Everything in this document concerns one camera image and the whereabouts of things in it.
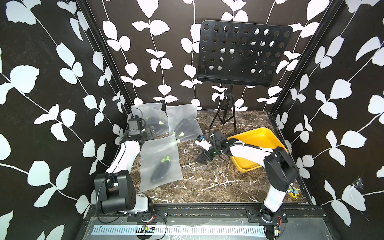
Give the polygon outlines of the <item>purple eggplant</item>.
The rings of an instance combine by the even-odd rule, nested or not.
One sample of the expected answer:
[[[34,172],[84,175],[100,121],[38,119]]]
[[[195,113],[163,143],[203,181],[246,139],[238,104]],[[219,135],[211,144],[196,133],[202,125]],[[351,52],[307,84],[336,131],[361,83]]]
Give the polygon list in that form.
[[[164,178],[171,167],[171,159],[169,156],[159,161],[151,176],[151,183],[157,183]]]
[[[146,126],[148,128],[150,128],[150,127],[162,128],[165,125],[165,122],[163,122],[158,117],[146,117],[145,122],[146,122]]]
[[[176,126],[176,129],[173,131],[173,135],[176,137],[177,142],[181,142],[181,140],[187,135],[188,125],[189,125],[189,120],[183,119]]]

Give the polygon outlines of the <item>clear zip-top bag top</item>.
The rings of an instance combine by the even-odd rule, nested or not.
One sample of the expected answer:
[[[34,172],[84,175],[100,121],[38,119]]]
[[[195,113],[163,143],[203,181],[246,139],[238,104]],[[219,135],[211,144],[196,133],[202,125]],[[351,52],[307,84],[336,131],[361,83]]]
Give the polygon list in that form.
[[[138,115],[146,122],[146,128],[154,127],[157,136],[169,132],[168,116],[162,110],[163,103],[147,103],[131,106],[132,115]]]

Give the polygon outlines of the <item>clear zip-top bag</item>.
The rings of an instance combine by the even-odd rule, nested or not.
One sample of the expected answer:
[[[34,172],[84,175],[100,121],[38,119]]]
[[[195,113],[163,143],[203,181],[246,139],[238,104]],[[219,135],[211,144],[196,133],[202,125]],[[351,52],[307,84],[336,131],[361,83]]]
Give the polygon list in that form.
[[[146,122],[146,128],[154,127],[157,136],[169,132],[168,116],[162,110],[163,103],[147,103],[131,106],[132,115],[138,115]]]
[[[202,136],[202,129],[197,121],[197,107],[192,104],[167,106],[169,135],[174,135],[177,143],[196,140]]]

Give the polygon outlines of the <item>stack of clear zip-top bags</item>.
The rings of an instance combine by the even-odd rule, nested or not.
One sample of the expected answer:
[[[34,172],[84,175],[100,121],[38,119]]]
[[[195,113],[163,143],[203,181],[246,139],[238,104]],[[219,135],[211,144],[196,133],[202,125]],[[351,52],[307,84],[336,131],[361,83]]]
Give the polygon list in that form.
[[[140,192],[183,179],[178,143],[174,135],[145,142],[140,154]]]

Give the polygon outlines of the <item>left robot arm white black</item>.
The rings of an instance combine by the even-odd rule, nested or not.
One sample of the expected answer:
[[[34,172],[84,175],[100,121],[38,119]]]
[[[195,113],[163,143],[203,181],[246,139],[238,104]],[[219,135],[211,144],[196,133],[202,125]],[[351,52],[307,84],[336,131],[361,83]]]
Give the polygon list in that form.
[[[144,142],[144,128],[128,124],[120,143],[120,150],[105,173],[94,179],[96,212],[98,214],[148,213],[155,215],[150,198],[137,194],[131,169]]]

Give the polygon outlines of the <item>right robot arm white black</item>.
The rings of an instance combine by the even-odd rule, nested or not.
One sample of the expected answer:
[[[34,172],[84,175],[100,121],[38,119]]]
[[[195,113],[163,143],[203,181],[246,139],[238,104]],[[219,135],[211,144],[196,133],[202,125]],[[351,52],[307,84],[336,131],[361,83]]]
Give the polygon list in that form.
[[[197,158],[197,161],[202,164],[207,164],[217,155],[227,155],[243,158],[265,168],[270,188],[260,214],[265,221],[271,222],[275,213],[280,210],[289,188],[299,175],[299,169],[287,151],[282,147],[262,148],[235,138],[208,142],[206,138],[199,136],[195,144],[205,150]]]

